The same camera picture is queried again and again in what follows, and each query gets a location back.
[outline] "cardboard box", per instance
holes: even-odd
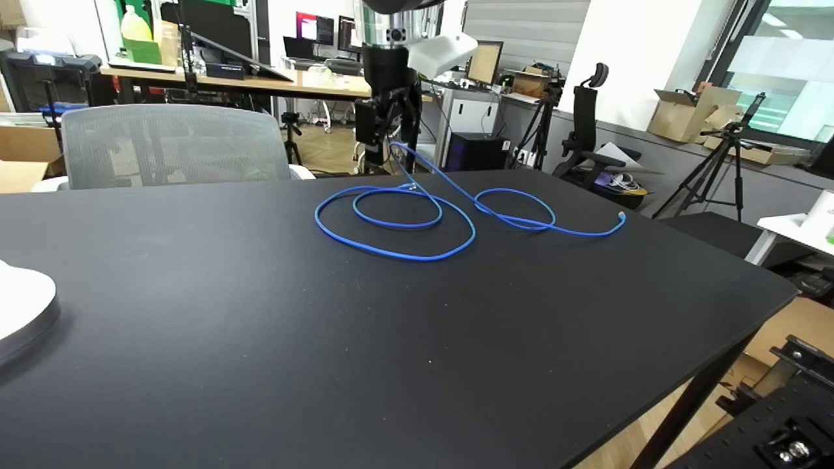
[[[0,124],[0,193],[28,193],[60,158],[53,127]]]
[[[738,91],[708,85],[698,97],[680,94],[680,91],[654,91],[659,104],[650,123],[650,132],[688,143],[702,136],[706,116],[716,110],[727,110],[738,102]]]

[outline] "table leg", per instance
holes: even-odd
[[[774,244],[778,244],[778,235],[762,231],[746,259],[753,265],[762,265],[766,254],[774,249]]]
[[[740,356],[740,351],[748,345],[753,335],[735,343],[729,351],[716,356],[706,369],[702,369],[684,391],[684,396],[676,401],[671,414],[662,418],[646,447],[637,455],[632,463],[633,469],[654,469],[659,459],[667,454],[667,447],[679,441],[684,427],[690,422],[690,416],[702,408],[702,403],[708,398],[714,386],[724,377],[724,373],[732,368],[732,361]]]

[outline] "black table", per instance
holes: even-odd
[[[617,211],[544,173],[456,176],[526,188],[572,226]],[[374,257],[311,216],[349,181],[0,197],[0,254],[62,301],[53,340],[0,373],[0,465],[553,469],[702,369],[705,398],[796,295],[641,216],[603,242],[475,216],[478,244],[448,262]],[[329,218],[397,242],[345,205]],[[452,218],[398,244],[461,235]]]

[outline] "blue cable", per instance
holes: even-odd
[[[413,151],[407,143],[397,141],[394,143],[397,147],[407,151],[415,157],[415,162],[419,162],[426,168],[431,168],[434,173],[437,173],[440,179],[447,179],[456,193],[461,193],[480,213],[486,216],[496,216],[497,220],[513,226],[513,229],[522,229],[522,231],[557,231],[557,235],[566,235],[566,237],[581,237],[581,239],[603,239],[603,237],[612,237],[616,231],[621,231],[626,226],[626,213],[621,211],[617,213],[617,220],[609,226],[609,229],[599,229],[599,231],[586,231],[586,229],[568,229],[568,226],[560,226],[557,224],[557,216],[555,211],[538,196],[531,193],[523,193],[523,190],[517,190],[517,188],[488,188],[488,190],[480,190],[480,193],[470,193],[465,190],[456,179],[452,179],[447,171],[440,171],[435,167],[435,162],[431,162],[427,157]],[[454,201],[448,197],[440,197],[440,196],[434,196],[431,190],[426,190],[410,171],[407,173],[407,181],[405,185],[397,185],[397,188],[375,188],[375,185],[357,185],[357,188],[345,188],[334,196],[329,196],[323,203],[315,205],[314,211],[314,218],[318,224],[318,229],[323,235],[329,235],[331,239],[341,242],[341,244],[349,244],[354,249],[363,249],[363,252],[374,252],[374,254],[383,254],[383,257],[397,257],[397,259],[410,259],[410,262],[437,262],[437,259],[448,259],[454,254],[460,254],[461,249],[467,249],[475,237],[478,237],[478,226],[473,220],[473,216],[460,207]],[[363,220],[374,224],[374,226],[383,226],[383,229],[398,229],[398,231],[419,231],[419,229],[434,229],[444,220],[447,216],[447,207],[452,207],[456,216],[461,216],[470,226],[470,237],[465,242],[460,242],[456,248],[452,249],[444,249],[444,252],[431,252],[431,254],[415,254],[415,252],[401,252],[401,249],[385,249],[385,248],[377,248],[377,244],[367,244],[367,242],[359,242],[359,239],[353,239],[353,237],[345,237],[340,231],[334,231],[320,216],[323,211],[341,201],[341,197],[349,197],[353,196],[353,211],[354,216],[359,216]],[[380,196],[407,196],[407,197],[419,197],[419,201],[427,201],[434,207],[435,207],[435,216],[427,218],[427,220],[388,220],[388,218],[377,218],[377,216],[370,216],[367,211],[363,211],[363,203],[367,197],[380,197]],[[534,205],[540,205],[547,218],[526,218],[526,216],[517,216],[517,213],[503,213],[503,211],[496,211],[492,205],[486,203],[486,197],[492,197],[492,196],[513,196],[513,197],[523,197]]]

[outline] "white wall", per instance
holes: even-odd
[[[596,119],[646,129],[658,106],[654,87],[665,87],[673,78],[705,3],[593,0],[568,85],[593,74],[596,63],[607,63],[609,78],[599,91]],[[573,110],[572,91],[566,91],[560,110]]]
[[[716,51],[735,3],[705,0],[698,15],[684,41],[667,87],[693,87],[705,63]]]
[[[20,8],[28,25],[67,37],[76,51],[105,58],[93,0],[20,0]]]

